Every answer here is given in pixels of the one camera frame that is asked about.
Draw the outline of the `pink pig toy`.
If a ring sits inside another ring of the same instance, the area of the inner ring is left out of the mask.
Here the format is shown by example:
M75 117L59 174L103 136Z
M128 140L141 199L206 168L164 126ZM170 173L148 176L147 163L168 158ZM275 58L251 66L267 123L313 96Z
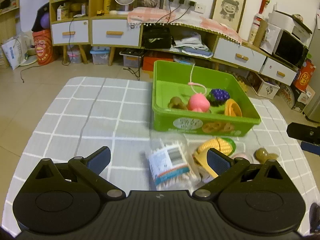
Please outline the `pink pig toy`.
M191 90L193 91L194 94L189 98L187 108L188 110L193 112L200 112L200 113L208 112L210 108L210 102L206 98L207 88L200 83L194 83L192 81L194 67L195 65L193 64L190 71L189 82L188 82L188 85L191 87ZM204 89L203 93L198 93L194 88L195 86L203 88Z

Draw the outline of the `brown toy in bin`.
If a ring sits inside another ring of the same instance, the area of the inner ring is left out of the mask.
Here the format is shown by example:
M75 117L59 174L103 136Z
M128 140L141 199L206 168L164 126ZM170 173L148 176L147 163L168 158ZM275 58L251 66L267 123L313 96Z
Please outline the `brown toy in bin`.
M187 110L186 104L179 98L178 96L174 96L170 99L168 103L168 108L170 109L181 109L181 110Z

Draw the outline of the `pink capsule ball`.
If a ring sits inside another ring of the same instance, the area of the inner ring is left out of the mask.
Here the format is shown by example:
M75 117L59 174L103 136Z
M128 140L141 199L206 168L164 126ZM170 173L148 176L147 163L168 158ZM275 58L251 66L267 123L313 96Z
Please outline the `pink capsule ball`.
M244 153L237 153L237 154L233 154L231 156L232 159L235 159L235 158L243 158L243 159L246 159L247 161L249 161L250 163L253 163L253 159L250 155L246 155Z

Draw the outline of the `toy corn cob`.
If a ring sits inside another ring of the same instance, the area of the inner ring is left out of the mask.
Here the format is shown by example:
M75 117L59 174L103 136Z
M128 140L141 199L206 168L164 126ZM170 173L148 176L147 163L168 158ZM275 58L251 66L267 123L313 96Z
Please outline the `toy corn cob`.
M230 138L220 138L210 139L202 143L196 150L198 154L204 150L214 148L226 156L230 156L236 150L235 142Z

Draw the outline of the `clear plastic storage box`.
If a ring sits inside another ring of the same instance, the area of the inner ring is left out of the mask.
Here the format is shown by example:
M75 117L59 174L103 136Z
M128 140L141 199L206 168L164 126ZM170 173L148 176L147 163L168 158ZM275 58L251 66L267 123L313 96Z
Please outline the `clear plastic storage box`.
M93 64L108 64L110 51L110 47L93 46L90 50Z

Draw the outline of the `grey checked mat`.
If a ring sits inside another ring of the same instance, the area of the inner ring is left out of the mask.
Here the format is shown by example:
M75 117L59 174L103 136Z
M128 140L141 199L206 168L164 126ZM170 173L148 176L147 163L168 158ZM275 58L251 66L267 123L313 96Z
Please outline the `grey checked mat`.
M180 141L193 152L207 135L157 132L151 122L149 82L74 77L52 101L22 152L11 180L2 215L2 227L13 235L20 229L13 215L13 201L25 180L44 158L64 163L107 146L111 165L101 176L125 192L154 187L145 155L164 144ZM279 162L294 182L307 206L319 201L319 191L308 161L298 142L288 137L287 123L268 100L252 99L261 117L244 137L233 133L236 152L253 156L264 147L279 156Z

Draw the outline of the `wooden TV cabinet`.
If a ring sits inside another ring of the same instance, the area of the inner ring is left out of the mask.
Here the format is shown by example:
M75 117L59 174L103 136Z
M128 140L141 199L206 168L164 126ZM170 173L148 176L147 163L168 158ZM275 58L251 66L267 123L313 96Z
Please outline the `wooden TV cabinet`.
M173 24L130 25L127 15L117 14L123 9L112 0L114 14L98 15L103 9L105 0L49 0L50 27L55 46L68 44L109 46L117 48L146 49L143 46L143 31L147 27L167 27L172 35L170 49L156 50L178 55L188 55L187 46L179 46L177 38L189 35L207 46L207 60L215 64L227 64L242 67L266 77L291 85L298 67L274 57L260 47L249 42L249 29L257 21L266 0L246 0L242 23L238 32L242 44L224 39L220 35L206 31ZM178 11L184 14L201 15L210 18L213 0L164 0L163 10Z

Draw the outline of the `cotton swab box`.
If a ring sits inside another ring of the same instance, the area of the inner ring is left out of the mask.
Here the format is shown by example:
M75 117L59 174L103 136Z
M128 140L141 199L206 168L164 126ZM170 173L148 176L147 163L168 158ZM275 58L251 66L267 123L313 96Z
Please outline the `cotton swab box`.
M181 141L160 140L146 154L156 190L191 191L201 176L186 145Z

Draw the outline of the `cartoon character framed picture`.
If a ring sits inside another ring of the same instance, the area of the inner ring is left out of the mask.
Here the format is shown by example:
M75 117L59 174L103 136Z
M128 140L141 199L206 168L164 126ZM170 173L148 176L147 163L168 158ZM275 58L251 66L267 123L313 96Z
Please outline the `cartoon character framed picture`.
M210 18L238 33L245 6L246 0L213 0Z

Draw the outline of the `orange red bucket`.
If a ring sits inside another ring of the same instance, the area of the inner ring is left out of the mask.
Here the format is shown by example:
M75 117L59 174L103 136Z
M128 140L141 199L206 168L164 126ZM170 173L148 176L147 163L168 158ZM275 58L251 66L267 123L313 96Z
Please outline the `orange red bucket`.
M33 39L39 65L44 66L56 60L57 53L54 49L49 29L33 32Z

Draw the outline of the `purple toy grapes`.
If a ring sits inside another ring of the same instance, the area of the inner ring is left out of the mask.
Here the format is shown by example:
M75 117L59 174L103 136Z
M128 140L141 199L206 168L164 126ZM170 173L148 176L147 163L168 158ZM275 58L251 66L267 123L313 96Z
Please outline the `purple toy grapes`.
M223 105L228 99L230 99L230 95L223 89L212 89L207 95L210 105L215 107Z

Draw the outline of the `green plastic bin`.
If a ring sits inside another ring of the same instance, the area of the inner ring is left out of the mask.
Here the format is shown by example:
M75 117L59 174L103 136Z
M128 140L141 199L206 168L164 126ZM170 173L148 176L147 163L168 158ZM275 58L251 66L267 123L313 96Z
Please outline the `green plastic bin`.
M161 132L243 137L261 123L234 76L170 61L154 63L152 110Z

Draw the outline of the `brown toy piece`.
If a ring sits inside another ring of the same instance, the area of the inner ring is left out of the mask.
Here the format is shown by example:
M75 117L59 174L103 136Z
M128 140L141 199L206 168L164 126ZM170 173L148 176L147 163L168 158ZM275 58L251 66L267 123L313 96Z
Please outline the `brown toy piece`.
M254 157L259 163L264 164L268 160L277 160L279 155L276 153L268 153L265 148L259 148L255 151Z

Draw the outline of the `pink white table runner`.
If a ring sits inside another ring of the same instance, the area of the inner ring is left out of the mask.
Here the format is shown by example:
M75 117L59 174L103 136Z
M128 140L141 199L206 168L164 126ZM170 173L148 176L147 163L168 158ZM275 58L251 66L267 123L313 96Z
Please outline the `pink white table runner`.
M141 24L173 24L198 29L222 36L237 44L242 44L239 34L225 24L201 15L184 14L157 8L138 7L129 12L127 22L130 25Z

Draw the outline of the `white storage crate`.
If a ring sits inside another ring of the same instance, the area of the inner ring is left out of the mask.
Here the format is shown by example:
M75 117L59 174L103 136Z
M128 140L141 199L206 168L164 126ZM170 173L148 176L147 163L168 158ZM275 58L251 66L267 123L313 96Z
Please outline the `white storage crate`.
M258 96L273 100L280 87L272 80L265 81L260 75L254 73L252 88Z

